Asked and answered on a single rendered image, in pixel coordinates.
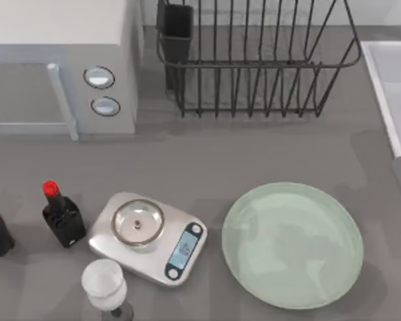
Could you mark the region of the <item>white sink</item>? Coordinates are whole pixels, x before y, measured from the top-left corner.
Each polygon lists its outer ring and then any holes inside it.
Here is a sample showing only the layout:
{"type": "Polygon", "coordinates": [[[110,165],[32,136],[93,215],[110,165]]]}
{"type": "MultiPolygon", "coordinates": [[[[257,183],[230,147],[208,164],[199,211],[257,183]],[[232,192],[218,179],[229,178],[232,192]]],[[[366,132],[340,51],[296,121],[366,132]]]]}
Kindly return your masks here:
{"type": "Polygon", "coordinates": [[[393,154],[401,157],[401,41],[361,46],[393,154]]]}

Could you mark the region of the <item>dark cutlery holder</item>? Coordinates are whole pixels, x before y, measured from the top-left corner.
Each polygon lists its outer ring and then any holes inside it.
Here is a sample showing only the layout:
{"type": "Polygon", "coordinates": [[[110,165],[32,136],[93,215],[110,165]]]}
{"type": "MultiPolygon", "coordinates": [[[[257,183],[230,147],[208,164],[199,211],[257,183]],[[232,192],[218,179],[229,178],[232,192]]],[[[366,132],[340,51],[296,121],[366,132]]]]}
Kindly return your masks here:
{"type": "Polygon", "coordinates": [[[158,0],[156,29],[167,63],[185,64],[188,61],[193,17],[194,10],[190,5],[172,4],[168,0],[158,0]]]}

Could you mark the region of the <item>silver kitchen scale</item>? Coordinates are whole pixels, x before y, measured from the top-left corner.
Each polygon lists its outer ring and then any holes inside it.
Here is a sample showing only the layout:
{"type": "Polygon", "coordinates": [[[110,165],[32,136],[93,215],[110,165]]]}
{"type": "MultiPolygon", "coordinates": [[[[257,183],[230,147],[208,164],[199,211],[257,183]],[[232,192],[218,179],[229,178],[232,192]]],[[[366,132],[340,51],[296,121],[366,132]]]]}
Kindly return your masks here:
{"type": "Polygon", "coordinates": [[[208,230],[193,215],[160,201],[113,195],[88,233],[90,249],[124,269],[171,288],[188,278],[208,230]]]}

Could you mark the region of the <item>white wine glass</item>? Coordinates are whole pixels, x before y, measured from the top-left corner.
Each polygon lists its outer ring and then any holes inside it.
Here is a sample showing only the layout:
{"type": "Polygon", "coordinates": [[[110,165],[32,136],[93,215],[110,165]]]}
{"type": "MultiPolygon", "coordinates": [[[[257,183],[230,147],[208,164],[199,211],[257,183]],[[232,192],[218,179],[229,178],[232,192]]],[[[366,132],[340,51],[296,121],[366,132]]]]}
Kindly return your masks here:
{"type": "Polygon", "coordinates": [[[85,267],[81,284],[90,304],[101,312],[102,321],[133,321],[134,309],[126,297],[127,282],[117,262],[94,260],[85,267]]]}

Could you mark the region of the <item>dark bottle with red cap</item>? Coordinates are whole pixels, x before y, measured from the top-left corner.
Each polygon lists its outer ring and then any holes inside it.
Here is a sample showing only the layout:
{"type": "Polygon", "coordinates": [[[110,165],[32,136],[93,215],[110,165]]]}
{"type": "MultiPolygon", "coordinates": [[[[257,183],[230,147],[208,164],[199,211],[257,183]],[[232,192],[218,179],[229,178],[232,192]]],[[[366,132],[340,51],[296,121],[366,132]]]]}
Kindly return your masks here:
{"type": "Polygon", "coordinates": [[[78,206],[63,196],[58,184],[49,180],[42,185],[47,205],[43,219],[64,248],[69,248],[86,236],[86,228],[78,206]]]}

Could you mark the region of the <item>microwave knob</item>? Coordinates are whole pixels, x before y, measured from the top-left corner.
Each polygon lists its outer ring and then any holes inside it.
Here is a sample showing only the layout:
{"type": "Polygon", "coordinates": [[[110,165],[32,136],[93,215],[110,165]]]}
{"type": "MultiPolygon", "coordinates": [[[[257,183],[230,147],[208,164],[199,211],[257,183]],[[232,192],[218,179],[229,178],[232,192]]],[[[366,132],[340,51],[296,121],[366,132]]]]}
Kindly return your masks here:
{"type": "Polygon", "coordinates": [[[92,88],[104,90],[114,85],[115,75],[103,66],[95,66],[84,70],[84,81],[92,88]]]}
{"type": "Polygon", "coordinates": [[[97,115],[102,117],[113,117],[121,110],[119,102],[108,96],[92,100],[90,107],[97,115]]]}

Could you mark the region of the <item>pale green plate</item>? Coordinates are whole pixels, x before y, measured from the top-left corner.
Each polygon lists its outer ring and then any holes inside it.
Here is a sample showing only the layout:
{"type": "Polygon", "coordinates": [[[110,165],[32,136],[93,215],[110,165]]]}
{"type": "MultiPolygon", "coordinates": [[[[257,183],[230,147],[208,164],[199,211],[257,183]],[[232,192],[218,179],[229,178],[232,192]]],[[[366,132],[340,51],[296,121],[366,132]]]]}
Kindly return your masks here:
{"type": "Polygon", "coordinates": [[[301,183],[267,183],[227,212],[221,231],[227,267],[243,289],[272,306],[327,306],[357,282],[364,242],[348,210],[301,183]]]}

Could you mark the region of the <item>pale microwave oven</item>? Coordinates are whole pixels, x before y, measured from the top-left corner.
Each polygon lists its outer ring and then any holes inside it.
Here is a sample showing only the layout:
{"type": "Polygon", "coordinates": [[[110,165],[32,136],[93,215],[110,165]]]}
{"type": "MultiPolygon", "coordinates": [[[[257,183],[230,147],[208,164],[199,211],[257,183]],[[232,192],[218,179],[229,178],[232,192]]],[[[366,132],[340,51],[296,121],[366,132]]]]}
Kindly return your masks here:
{"type": "Polygon", "coordinates": [[[55,63],[79,138],[135,132],[144,51],[140,0],[0,0],[0,134],[70,136],[46,65],[55,63]],[[114,85],[99,90],[84,70],[108,68],[114,85]],[[120,104],[97,115],[92,100],[120,104]]]}

